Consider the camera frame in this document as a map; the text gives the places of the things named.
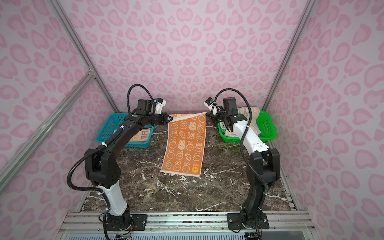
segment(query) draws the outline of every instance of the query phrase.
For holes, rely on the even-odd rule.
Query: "towel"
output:
[[[201,174],[206,120],[205,113],[173,114],[168,123],[167,149],[161,172],[195,176]]]
[[[259,135],[261,131],[259,130],[259,127],[256,124],[256,119],[258,118],[260,114],[260,109],[258,107],[251,107],[252,110],[252,123],[250,125],[251,129],[256,133],[256,135]],[[247,107],[241,107],[239,108],[239,114],[244,114],[244,116],[249,119],[249,112]],[[220,123],[220,127],[224,133],[224,136],[227,137],[237,137],[237,135],[234,132],[227,131],[225,125],[223,122]]]

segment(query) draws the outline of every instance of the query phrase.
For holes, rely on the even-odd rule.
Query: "orange towel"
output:
[[[201,174],[206,133],[205,113],[173,114],[168,123],[167,149],[161,172],[195,176]]]

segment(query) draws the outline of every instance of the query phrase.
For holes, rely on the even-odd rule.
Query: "aluminum frame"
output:
[[[92,71],[89,71],[69,95],[56,107],[53,113],[40,125],[34,135],[28,139],[23,149],[10,159],[8,165],[0,173],[0,194],[6,189],[8,184],[26,164],[30,156],[44,142],[49,133],[60,122],[68,109],[72,107],[73,103],[93,79],[95,79],[94,74]]]
[[[98,216],[102,212],[67,214],[58,234],[90,234],[103,232]],[[238,212],[132,212],[147,214],[146,229],[138,233],[181,232],[231,232],[228,229],[227,213]],[[315,231],[307,211],[265,211],[270,229],[263,231]],[[126,233],[113,231],[109,233]]]
[[[262,107],[263,111],[267,111],[269,104],[272,101],[273,95],[275,94],[276,88],[279,85],[284,72],[289,64],[289,61],[291,57],[294,54],[296,46],[299,44],[301,36],[304,33],[304,30],[306,29],[309,20],[311,19],[311,16],[316,8],[318,0],[308,0],[305,7],[303,14],[300,17],[299,23],[293,33],[292,40],[290,41],[287,51],[285,52],[285,55],[283,57],[283,60],[279,66],[279,69],[277,71],[277,74],[275,76],[275,79],[273,80],[273,84],[271,88],[268,91],[267,97],[265,99],[264,105]]]
[[[112,96],[110,95],[108,89],[106,88],[105,84],[103,83],[97,69],[93,65],[91,58],[89,57],[87,51],[85,50],[85,47],[81,43],[81,40],[80,40],[79,36],[77,35],[76,31],[74,30],[74,28],[71,24],[71,21],[69,20],[67,14],[65,13],[65,11],[63,9],[63,6],[59,2],[59,0],[48,0],[48,3],[51,5],[52,10],[54,11],[55,15],[57,16],[57,18],[60,21],[61,25],[63,26],[64,30],[67,32],[67,35],[71,39],[75,48],[77,49],[80,57],[83,59],[85,64],[88,66],[89,70],[91,70],[95,73],[97,83],[98,83],[101,91],[103,92],[104,96],[106,97],[108,103],[113,108],[113,111],[116,113],[119,113],[118,106],[116,105],[116,103],[113,100]]]

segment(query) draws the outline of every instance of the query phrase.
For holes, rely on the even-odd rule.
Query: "pink leopard print wallpaper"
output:
[[[321,0],[268,112],[321,239],[384,239],[384,1]]]
[[[229,87],[262,107],[305,3],[61,1],[120,111],[129,87],[141,83],[174,113],[206,110],[204,100]],[[132,108],[144,93],[133,91]]]
[[[0,172],[85,75],[44,0],[0,3]]]
[[[90,83],[73,107],[0,195],[0,239],[54,239],[83,192],[66,184],[68,171],[84,156],[112,109],[97,84]],[[73,182],[86,186],[84,164]]]

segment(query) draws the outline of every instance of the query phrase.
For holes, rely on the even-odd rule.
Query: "pink heart patterned wall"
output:
[[[0,3],[0,172],[86,73],[44,0]]]
[[[268,112],[321,239],[384,239],[384,1],[321,0]]]
[[[205,99],[229,87],[262,107],[305,3],[61,1],[120,111],[141,83],[169,112],[205,110]],[[144,93],[133,91],[132,108]]]
[[[99,145],[94,139],[111,113],[101,90],[90,83],[0,196],[0,239],[55,239],[84,194],[67,186],[68,171]],[[77,186],[89,184],[84,164],[72,179]]]

